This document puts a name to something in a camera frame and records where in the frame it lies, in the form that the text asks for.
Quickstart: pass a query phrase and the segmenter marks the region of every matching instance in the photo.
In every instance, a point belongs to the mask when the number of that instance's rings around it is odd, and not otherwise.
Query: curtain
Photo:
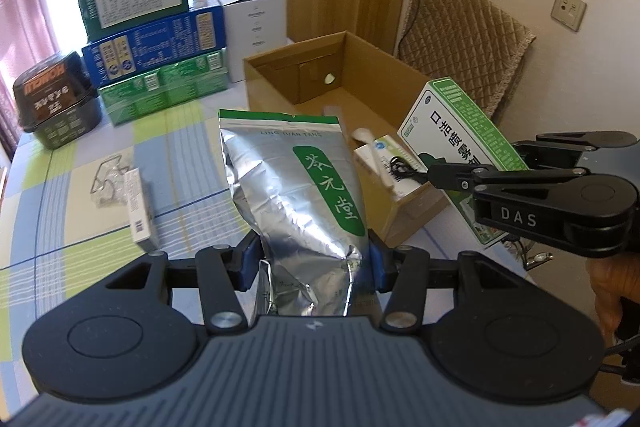
[[[9,158],[21,134],[10,86],[57,50],[45,0],[0,0],[0,144]]]

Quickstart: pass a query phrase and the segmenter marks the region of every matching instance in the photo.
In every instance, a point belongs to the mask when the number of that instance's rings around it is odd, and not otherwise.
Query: small white box
[[[417,181],[412,180],[411,178],[396,178],[391,171],[391,160],[395,156],[399,156],[414,170],[418,172],[427,172],[427,169],[425,169],[424,166],[421,166],[407,151],[400,147],[396,140],[387,134],[386,136],[376,140],[375,147],[378,150],[378,156],[382,160],[386,171],[391,174],[391,178],[394,181],[394,200],[399,201],[402,198],[407,197],[414,190],[420,188],[421,185]],[[358,147],[354,150],[354,154],[364,162],[364,165],[367,166],[369,171],[375,175],[378,174],[375,160],[373,159],[373,156],[371,156],[371,150],[368,145]]]
[[[160,245],[158,231],[154,225],[151,207],[145,197],[140,169],[127,171],[124,174],[124,185],[127,193],[129,228],[133,242],[146,253],[157,250]]]
[[[232,82],[244,80],[242,60],[287,44],[287,0],[218,0],[225,14]]]

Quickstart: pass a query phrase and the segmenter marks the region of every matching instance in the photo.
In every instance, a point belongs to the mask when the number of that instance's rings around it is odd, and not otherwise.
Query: table
[[[141,169],[161,248],[170,259],[213,244],[235,245],[248,225],[231,202],[222,165],[219,108],[245,108],[244,83],[114,127],[105,116],[91,133],[49,151],[23,134],[0,212],[0,419],[34,395],[21,359],[29,325],[65,299],[135,259],[126,207],[97,208],[90,188],[100,163],[121,153]],[[481,250],[452,207],[407,241],[432,257]],[[487,256],[523,275],[501,245]],[[252,291],[239,294],[250,312]],[[387,296],[381,296],[386,304]],[[453,306],[451,290],[432,290],[426,322]],[[174,307],[202,322],[197,290],[174,292]]]

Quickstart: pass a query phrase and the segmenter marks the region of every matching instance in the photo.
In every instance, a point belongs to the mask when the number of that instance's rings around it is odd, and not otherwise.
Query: quilted chair cover
[[[411,0],[404,30],[417,0]],[[450,76],[497,120],[522,73],[536,36],[489,0],[420,0],[414,26],[398,54],[431,78]]]

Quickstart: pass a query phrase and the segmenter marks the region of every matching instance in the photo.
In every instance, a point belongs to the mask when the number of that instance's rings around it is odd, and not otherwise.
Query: wall socket
[[[583,0],[556,0],[551,9],[551,16],[574,32],[580,29],[580,24],[587,9]]]

